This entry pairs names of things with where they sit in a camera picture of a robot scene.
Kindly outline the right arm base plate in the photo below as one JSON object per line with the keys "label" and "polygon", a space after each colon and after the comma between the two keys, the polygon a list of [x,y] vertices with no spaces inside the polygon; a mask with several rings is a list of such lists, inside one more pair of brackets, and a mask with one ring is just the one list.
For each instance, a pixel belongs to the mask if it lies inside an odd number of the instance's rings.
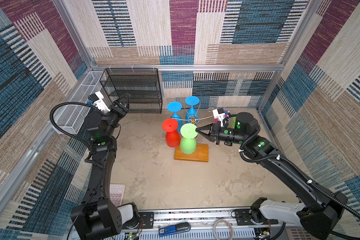
{"label": "right arm base plate", "polygon": [[236,209],[233,211],[238,226],[252,226],[250,209]]}

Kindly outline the green wine glass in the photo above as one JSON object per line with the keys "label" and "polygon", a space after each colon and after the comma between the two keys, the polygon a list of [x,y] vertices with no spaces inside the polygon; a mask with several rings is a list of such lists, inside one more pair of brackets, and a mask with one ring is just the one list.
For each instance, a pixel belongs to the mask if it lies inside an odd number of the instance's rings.
{"label": "green wine glass", "polygon": [[180,134],[182,135],[180,150],[184,154],[190,155],[196,150],[197,142],[195,138],[198,135],[196,129],[197,127],[191,123],[183,125],[180,129]]}
{"label": "green wine glass", "polygon": [[236,125],[236,117],[229,118],[229,127],[234,129],[235,125]]}

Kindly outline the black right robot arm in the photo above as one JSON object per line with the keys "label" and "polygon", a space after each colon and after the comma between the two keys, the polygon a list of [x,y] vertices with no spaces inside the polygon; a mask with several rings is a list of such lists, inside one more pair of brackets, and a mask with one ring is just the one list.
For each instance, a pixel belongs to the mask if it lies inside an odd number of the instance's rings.
{"label": "black right robot arm", "polygon": [[201,136],[226,146],[239,145],[239,155],[247,163],[256,163],[278,177],[301,200],[300,204],[274,202],[259,198],[252,206],[252,220],[259,216],[268,220],[280,220],[304,228],[313,237],[325,240],[334,235],[346,240],[353,236],[334,231],[344,211],[360,220],[360,213],[347,205],[348,198],[342,192],[333,193],[304,173],[285,157],[275,144],[259,135],[257,119],[250,113],[236,115],[235,125],[228,128],[220,122],[196,128]]}

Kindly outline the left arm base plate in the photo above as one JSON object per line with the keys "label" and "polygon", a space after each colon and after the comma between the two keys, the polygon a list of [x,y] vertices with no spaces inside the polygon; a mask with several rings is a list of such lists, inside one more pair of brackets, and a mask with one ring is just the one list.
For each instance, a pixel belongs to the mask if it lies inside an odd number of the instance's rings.
{"label": "left arm base plate", "polygon": [[154,212],[139,212],[139,216],[142,219],[142,229],[153,229],[155,213]]}

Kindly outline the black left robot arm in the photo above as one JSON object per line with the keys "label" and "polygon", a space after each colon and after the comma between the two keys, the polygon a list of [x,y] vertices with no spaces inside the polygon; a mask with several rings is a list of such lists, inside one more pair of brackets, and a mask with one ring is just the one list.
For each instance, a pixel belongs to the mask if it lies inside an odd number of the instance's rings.
{"label": "black left robot arm", "polygon": [[[130,94],[124,94],[102,110],[102,99],[92,94],[89,103],[61,103],[50,112],[50,121],[59,132],[82,142],[89,150],[85,159],[86,163],[92,164],[88,188],[81,204],[71,211],[73,227],[82,240],[103,240],[119,235],[123,225],[137,227],[141,223],[135,203],[117,207],[110,199],[111,174],[117,155],[117,139],[113,134],[129,112],[130,97]],[[91,135],[90,142],[61,129],[54,120],[57,109],[75,104],[91,108],[84,120]]]}

